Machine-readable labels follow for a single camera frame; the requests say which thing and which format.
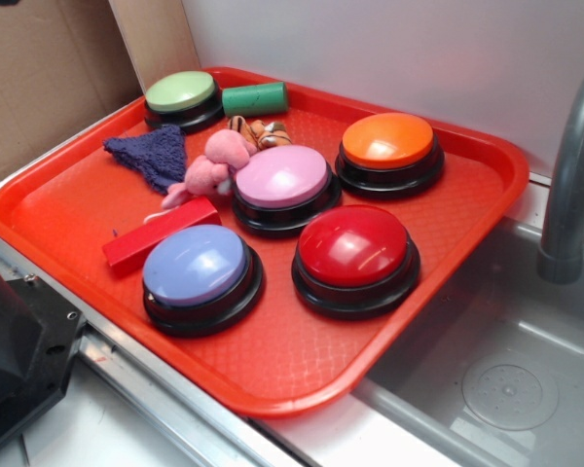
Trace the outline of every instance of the sink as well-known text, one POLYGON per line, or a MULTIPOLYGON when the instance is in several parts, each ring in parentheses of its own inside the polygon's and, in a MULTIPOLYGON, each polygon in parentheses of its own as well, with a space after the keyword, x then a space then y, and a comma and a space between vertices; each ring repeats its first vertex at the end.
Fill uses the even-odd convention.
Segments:
POLYGON ((584 270, 536 273, 504 218, 355 395, 462 465, 584 466, 584 270))

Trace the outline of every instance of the knitted cloth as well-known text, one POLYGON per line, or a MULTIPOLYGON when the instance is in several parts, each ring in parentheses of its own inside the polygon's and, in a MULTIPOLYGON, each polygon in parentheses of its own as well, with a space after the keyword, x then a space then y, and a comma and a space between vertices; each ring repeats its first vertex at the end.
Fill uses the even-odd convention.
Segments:
POLYGON ((186 174, 184 132, 179 126, 163 126, 141 136, 109 138, 104 149, 121 165, 140 172, 157 192, 166 195, 186 174))

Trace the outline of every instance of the button cap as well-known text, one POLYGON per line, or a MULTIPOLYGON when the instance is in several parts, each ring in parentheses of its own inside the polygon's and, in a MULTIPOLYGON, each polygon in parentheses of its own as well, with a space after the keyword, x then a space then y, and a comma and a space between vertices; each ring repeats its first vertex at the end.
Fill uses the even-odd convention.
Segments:
POLYGON ((390 112, 361 119, 347 128, 342 145, 351 162, 392 169, 422 159, 432 149, 433 129, 414 115, 390 112))
POLYGON ((334 287, 361 287, 393 273, 407 253, 407 231, 374 206, 331 209, 301 233, 298 251, 307 272, 334 287))
POLYGON ((278 146, 257 153, 238 171, 237 191, 258 207, 291 207, 317 195, 328 181, 329 170, 312 148, 278 146))
POLYGON ((198 305, 228 291, 246 261, 236 233, 221 226, 195 226, 154 248, 143 267, 143 280, 164 305, 198 305))
POLYGON ((145 92, 145 100, 156 112, 176 112, 201 104, 216 89, 214 78, 204 71, 182 71, 165 76, 145 92))

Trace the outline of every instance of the lavender button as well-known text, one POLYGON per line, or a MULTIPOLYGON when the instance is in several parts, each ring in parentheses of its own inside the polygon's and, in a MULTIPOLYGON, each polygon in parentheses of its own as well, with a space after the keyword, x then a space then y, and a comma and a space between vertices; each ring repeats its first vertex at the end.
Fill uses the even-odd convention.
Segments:
POLYGON ((195 226, 152 250, 143 267, 143 281, 161 304, 200 305, 227 292, 245 264, 237 234, 221 226, 195 226))
POLYGON ((257 153, 237 173, 240 196, 269 209, 291 207, 317 195, 329 168, 320 153, 306 146, 278 146, 257 153))

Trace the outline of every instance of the gray faucet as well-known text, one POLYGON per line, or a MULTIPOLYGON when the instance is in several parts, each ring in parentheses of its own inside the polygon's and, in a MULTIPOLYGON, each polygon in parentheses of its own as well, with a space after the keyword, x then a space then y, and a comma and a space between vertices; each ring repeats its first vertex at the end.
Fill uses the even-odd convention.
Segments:
POLYGON ((577 280, 584 259, 584 81, 565 126, 538 248, 538 274, 557 284, 577 280))

